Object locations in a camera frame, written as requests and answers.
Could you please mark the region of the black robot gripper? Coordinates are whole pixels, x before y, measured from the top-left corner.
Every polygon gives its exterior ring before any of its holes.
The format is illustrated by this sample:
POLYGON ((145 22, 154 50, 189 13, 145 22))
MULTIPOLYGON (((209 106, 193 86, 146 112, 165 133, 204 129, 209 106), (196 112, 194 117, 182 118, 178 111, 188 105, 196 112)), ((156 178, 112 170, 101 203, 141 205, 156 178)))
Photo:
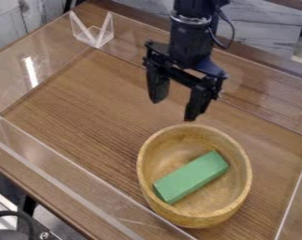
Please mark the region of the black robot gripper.
POLYGON ((225 48, 215 35, 220 18, 217 13, 194 18, 172 13, 169 42, 145 42, 142 65, 146 68, 150 102, 156 104, 166 98, 170 80, 180 82, 190 88, 185 121, 193 121, 205 112, 228 78, 225 71, 211 60, 212 46, 225 48))

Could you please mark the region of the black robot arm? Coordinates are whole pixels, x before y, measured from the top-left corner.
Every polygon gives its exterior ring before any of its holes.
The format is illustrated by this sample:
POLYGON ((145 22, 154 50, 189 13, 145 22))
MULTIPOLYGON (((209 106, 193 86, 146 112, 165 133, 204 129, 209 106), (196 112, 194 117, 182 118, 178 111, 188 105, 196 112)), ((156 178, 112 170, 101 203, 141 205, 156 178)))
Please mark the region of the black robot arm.
POLYGON ((212 47, 227 49, 216 39, 219 19, 231 23, 221 7, 231 0, 173 0, 169 43, 145 42, 148 92, 152 103, 169 94, 170 80, 190 89, 184 120, 193 121, 219 98, 228 73, 212 62, 212 47))

